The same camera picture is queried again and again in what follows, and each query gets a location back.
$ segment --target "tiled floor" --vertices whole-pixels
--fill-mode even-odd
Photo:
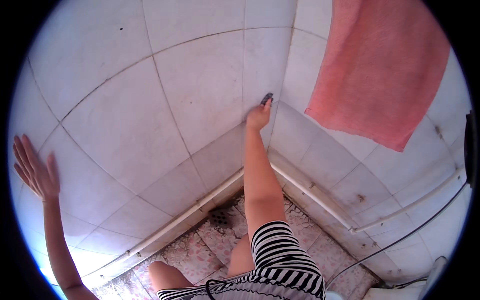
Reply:
[[[287,197],[284,200],[287,220],[295,236],[317,262],[327,282],[355,262]],[[232,229],[215,228],[207,220],[133,269],[92,291],[101,300],[155,300],[157,297],[147,269],[155,260],[178,268],[196,285],[204,284],[209,279],[225,279],[231,251],[247,233],[243,195],[237,195],[230,203],[234,204],[228,208]],[[359,300],[377,282],[366,269],[358,266],[342,274],[331,290],[340,293],[345,300]]]

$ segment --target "black and white striped fabric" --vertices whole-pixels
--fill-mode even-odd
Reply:
[[[252,239],[252,256],[254,270],[209,285],[215,299],[325,299],[320,270],[300,247],[286,222],[273,221],[258,228]],[[205,285],[164,289],[157,295],[160,300],[210,299]]]

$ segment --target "white pipe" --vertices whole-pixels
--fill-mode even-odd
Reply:
[[[337,214],[336,211],[334,211],[331,207],[329,207],[325,202],[323,202],[320,198],[315,196],[309,189],[301,185],[298,181],[293,179],[291,176],[289,176],[287,173],[282,171],[277,165],[270,163],[272,166],[272,169],[277,171],[280,175],[285,177],[286,180],[290,181],[293,185],[295,185],[297,188],[299,188],[302,192],[304,192],[307,196],[312,198],[315,202],[317,202],[321,207],[323,207],[327,212],[329,212],[335,219],[337,219],[340,223],[342,223],[345,228],[351,230],[353,227],[339,214]]]
[[[195,205],[192,206],[189,210],[187,210],[185,213],[183,213],[181,216],[177,217],[175,220],[170,222],[168,225],[166,225],[162,230],[151,236],[149,239],[142,241],[140,244],[135,246],[134,248],[126,251],[124,254],[120,255],[113,261],[109,262],[105,266],[90,272],[89,274],[85,275],[88,276],[102,268],[105,268],[107,266],[110,266],[112,264],[119,264],[124,261],[126,261],[128,258],[130,258],[132,255],[136,255],[137,252],[140,252],[143,250],[146,246],[150,245],[152,242],[156,241],[159,239],[161,236],[172,230],[176,225],[178,225],[180,222],[188,218],[190,215],[192,215],[194,212],[196,212],[198,209],[200,209],[202,206],[207,204],[210,200],[212,200],[213,197],[217,196],[220,194],[224,189],[226,189],[229,185],[233,184],[237,179],[243,176],[243,168],[239,170],[237,173],[233,174],[228,180],[220,184],[216,189],[208,193],[205,197],[203,197],[201,200],[196,201]]]
[[[465,170],[465,168],[458,168],[449,178],[447,178],[444,182],[442,182],[439,186],[437,186],[436,188],[434,188],[433,190],[431,190],[430,192],[428,192],[426,195],[424,195],[423,197],[419,198],[417,201],[413,202],[413,203],[410,203],[409,205],[405,206],[404,208],[401,208],[399,210],[397,210],[396,212],[394,213],[391,213],[389,214],[388,216],[384,216],[376,221],[373,221],[365,226],[362,226],[362,227],[359,227],[359,228],[353,228],[352,230],[350,230],[350,233],[351,234],[355,234],[357,232],[360,232],[360,231],[364,231],[364,230],[367,230],[369,228],[372,228],[374,226],[377,226],[379,224],[382,224],[390,219],[393,219],[394,217],[398,216],[398,215],[401,215],[407,211],[409,211],[410,209],[412,209],[413,207],[427,201],[428,199],[430,199],[431,197],[433,197],[434,195],[436,195],[438,192],[440,192],[441,190],[444,189],[445,186],[447,186],[450,182],[452,182],[453,180],[455,180],[463,171]]]

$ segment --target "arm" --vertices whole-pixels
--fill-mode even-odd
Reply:
[[[48,156],[45,167],[26,135],[21,140],[15,136],[13,152],[18,161],[14,165],[18,175],[42,199],[48,258],[59,286],[68,299],[97,299],[83,285],[65,242],[60,217],[60,184],[53,155]]]
[[[270,221],[287,221],[283,205],[283,193],[270,166],[260,136],[260,129],[270,119],[269,99],[265,105],[252,110],[247,118],[245,133],[245,215],[250,243],[255,231]]]

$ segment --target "floor drain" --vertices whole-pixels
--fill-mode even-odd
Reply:
[[[208,212],[210,224],[213,227],[232,228],[230,217],[226,209],[216,209]]]

